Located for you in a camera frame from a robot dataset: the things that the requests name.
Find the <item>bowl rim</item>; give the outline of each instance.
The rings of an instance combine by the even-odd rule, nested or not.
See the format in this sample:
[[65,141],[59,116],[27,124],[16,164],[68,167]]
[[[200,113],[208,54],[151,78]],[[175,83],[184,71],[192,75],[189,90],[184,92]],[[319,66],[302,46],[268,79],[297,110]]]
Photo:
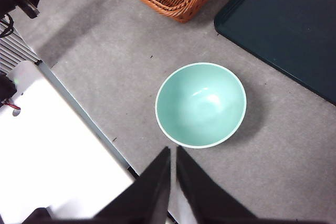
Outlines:
[[[180,72],[181,70],[185,69],[185,68],[188,68],[188,67],[192,67],[192,66],[195,66],[195,65],[212,65],[212,66],[216,66],[216,67],[219,67],[219,68],[222,68],[224,69],[225,71],[227,71],[228,73],[230,73],[235,79],[236,81],[238,82],[239,86],[241,87],[241,90],[243,92],[243,95],[244,95],[244,107],[243,107],[243,112],[242,112],[242,115],[239,119],[239,122],[237,123],[236,127],[223,139],[215,142],[215,143],[212,143],[212,144],[207,144],[207,145],[189,145],[189,144],[184,144],[184,143],[181,143],[180,141],[176,140],[175,138],[173,138],[172,136],[169,135],[169,133],[163,128],[161,122],[160,122],[160,119],[159,119],[159,116],[157,114],[157,107],[158,107],[158,99],[159,99],[159,96],[160,96],[160,93],[161,93],[161,90],[162,88],[164,87],[164,85],[166,84],[166,82],[173,76],[175,75],[176,73]],[[218,145],[222,142],[224,142],[225,140],[227,140],[228,138],[230,138],[236,131],[237,129],[240,127],[240,125],[242,124],[243,122],[243,119],[245,117],[245,112],[246,112],[246,106],[247,106],[247,100],[246,100],[246,93],[245,93],[245,89],[243,87],[243,84],[241,83],[241,81],[239,80],[239,78],[232,72],[230,71],[229,69],[221,66],[221,65],[218,65],[218,64],[215,64],[215,63],[211,63],[211,62],[196,62],[196,63],[192,63],[192,64],[188,64],[188,65],[185,65],[183,67],[180,67],[178,69],[176,69],[174,72],[172,72],[165,80],[164,82],[161,84],[160,88],[159,88],[159,91],[156,95],[156,98],[155,98],[155,117],[156,117],[156,121],[161,129],[161,131],[171,140],[173,141],[174,143],[178,144],[178,145],[181,145],[181,146],[184,146],[184,147],[188,147],[188,148],[195,148],[195,149],[201,149],[201,148],[209,148],[209,147],[213,147],[215,145]]]

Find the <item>black cable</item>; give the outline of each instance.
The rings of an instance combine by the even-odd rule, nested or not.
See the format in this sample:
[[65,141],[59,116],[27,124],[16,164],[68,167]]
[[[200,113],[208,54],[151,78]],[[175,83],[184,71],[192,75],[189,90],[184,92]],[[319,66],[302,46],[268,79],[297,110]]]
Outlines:
[[5,30],[0,34],[0,38],[4,38],[6,36],[9,36],[14,32],[14,20],[12,19],[12,17],[8,13],[6,14],[6,16],[9,19],[9,23],[4,21],[3,19],[0,20],[0,23],[7,26],[5,28]]

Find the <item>tray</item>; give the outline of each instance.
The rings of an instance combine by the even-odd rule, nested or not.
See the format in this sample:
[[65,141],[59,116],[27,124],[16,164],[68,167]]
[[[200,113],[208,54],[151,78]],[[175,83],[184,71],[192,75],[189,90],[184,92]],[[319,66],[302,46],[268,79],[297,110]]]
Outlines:
[[221,35],[336,105],[335,17],[336,0],[231,0],[214,24]]

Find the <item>red wire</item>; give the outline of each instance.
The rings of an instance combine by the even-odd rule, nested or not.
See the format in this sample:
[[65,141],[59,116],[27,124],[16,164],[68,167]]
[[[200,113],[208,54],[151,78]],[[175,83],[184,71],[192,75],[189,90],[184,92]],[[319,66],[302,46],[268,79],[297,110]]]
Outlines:
[[20,107],[14,105],[12,103],[9,103],[9,102],[4,102],[4,105],[8,105],[8,106],[12,107],[15,110],[20,110],[21,109]]

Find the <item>bowl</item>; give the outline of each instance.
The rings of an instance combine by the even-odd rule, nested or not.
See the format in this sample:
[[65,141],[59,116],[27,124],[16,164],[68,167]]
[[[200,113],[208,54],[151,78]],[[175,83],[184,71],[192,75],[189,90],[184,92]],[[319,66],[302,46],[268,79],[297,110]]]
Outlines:
[[240,80],[223,66],[200,62],[177,69],[161,85],[156,120],[175,143],[207,148],[232,136],[243,121],[246,94]]

